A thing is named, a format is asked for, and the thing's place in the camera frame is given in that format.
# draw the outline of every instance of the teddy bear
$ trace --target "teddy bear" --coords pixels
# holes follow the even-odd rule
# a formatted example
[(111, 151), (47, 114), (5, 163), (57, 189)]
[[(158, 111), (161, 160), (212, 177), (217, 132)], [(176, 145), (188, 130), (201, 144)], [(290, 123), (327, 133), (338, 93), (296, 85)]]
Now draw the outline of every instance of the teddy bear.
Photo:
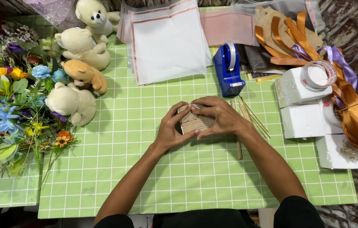
[(105, 50), (105, 43), (93, 47), (92, 34), (87, 29), (69, 28), (55, 34), (55, 39), (67, 49), (62, 53), (65, 58), (80, 60), (98, 70), (106, 68), (110, 62), (110, 53)]
[(76, 86), (92, 84), (98, 93), (105, 93), (107, 91), (105, 76), (99, 70), (79, 60), (61, 62), (61, 66), (67, 75), (74, 79)]
[(113, 12), (106, 12), (99, 0), (78, 0), (75, 14), (86, 24), (93, 34), (97, 44), (108, 43), (107, 36), (117, 31), (120, 16)]
[(62, 82), (55, 83), (45, 99), (45, 105), (60, 115), (71, 115), (71, 122), (76, 126), (89, 123), (96, 113), (96, 99), (88, 90), (79, 90), (73, 82), (65, 86)]

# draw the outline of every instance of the blue tape dispenser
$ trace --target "blue tape dispenser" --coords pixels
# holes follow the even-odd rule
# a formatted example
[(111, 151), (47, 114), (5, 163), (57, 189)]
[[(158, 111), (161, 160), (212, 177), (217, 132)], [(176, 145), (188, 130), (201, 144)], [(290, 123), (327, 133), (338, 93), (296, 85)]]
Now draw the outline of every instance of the blue tape dispenser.
[(239, 57), (236, 46), (227, 41), (214, 55), (215, 71), (223, 97), (237, 96), (245, 86), (239, 72)]

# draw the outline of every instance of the white foam block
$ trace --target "white foam block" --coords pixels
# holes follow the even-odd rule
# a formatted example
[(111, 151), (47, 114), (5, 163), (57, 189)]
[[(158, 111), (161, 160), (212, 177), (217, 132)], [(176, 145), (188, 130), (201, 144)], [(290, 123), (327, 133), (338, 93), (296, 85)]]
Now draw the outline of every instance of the white foam block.
[(292, 68), (282, 75), (291, 103), (310, 101), (332, 93), (331, 86), (324, 89), (312, 89), (304, 84), (300, 77), (301, 69), (302, 67)]
[(325, 135), (315, 138), (319, 165), (328, 169), (358, 169), (358, 161), (352, 161), (340, 152), (344, 135)]
[(287, 94), (287, 88), (284, 83), (283, 77), (278, 78), (274, 81), (274, 86), (276, 88), (277, 99), (279, 102), (280, 108), (288, 107), (288, 106), (298, 106), (298, 105), (311, 105), (317, 104), (318, 100), (310, 100), (310, 101), (303, 101), (298, 103), (292, 103), (290, 97)]
[(338, 116), (334, 113), (334, 102), (326, 96), (318, 99), (318, 104), (323, 117), (325, 134), (342, 134), (342, 126)]
[(284, 138), (324, 136), (319, 105), (288, 106), (280, 109)]

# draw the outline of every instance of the packing tape roll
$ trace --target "packing tape roll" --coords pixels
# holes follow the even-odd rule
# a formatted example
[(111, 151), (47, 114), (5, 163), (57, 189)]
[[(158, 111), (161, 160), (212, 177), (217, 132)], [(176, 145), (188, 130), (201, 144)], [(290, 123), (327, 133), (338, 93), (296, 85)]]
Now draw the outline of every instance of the packing tape roll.
[(235, 44), (232, 41), (226, 41), (224, 44), (228, 45), (228, 48), (230, 49), (230, 65), (227, 67), (227, 71), (232, 70), (235, 67), (235, 60), (236, 60), (236, 50), (235, 50)]
[(341, 127), (340, 121), (334, 113), (334, 103), (331, 99), (327, 99), (322, 106), (322, 114), (324, 115), (325, 121), (335, 127)]
[[(325, 85), (319, 85), (319, 84), (315, 83), (309, 76), (308, 68), (312, 65), (318, 65), (318, 66), (321, 66), (322, 68), (324, 68), (324, 70), (327, 74), (327, 77), (328, 77), (327, 83)], [(330, 86), (336, 82), (337, 77), (338, 77), (338, 75), (336, 74), (336, 70), (335, 70), (334, 66), (325, 60), (314, 60), (314, 61), (307, 63), (305, 66), (303, 66), (303, 68), (301, 69), (301, 73), (300, 73), (300, 78), (301, 78), (302, 82), (305, 85), (310, 86), (311, 88), (314, 88), (314, 89), (327, 88), (328, 86)]]

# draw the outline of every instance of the cream teddy bear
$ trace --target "cream teddy bear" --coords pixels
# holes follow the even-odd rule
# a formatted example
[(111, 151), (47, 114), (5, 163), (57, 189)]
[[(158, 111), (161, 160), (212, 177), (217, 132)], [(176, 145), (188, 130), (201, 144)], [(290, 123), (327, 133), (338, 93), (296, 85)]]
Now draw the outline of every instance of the cream teddy bear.
[(80, 60), (98, 70), (106, 68), (110, 63), (110, 53), (105, 50), (105, 43), (92, 47), (92, 34), (87, 29), (69, 28), (55, 34), (55, 39), (67, 49), (62, 53), (65, 58)]
[(65, 86), (62, 82), (55, 83), (45, 99), (51, 111), (60, 115), (71, 115), (73, 125), (83, 126), (89, 123), (96, 113), (96, 99), (88, 90), (79, 90), (73, 82)]
[(107, 36), (117, 31), (120, 16), (113, 12), (106, 12), (99, 0), (78, 0), (75, 14), (87, 26), (96, 43), (108, 43)]

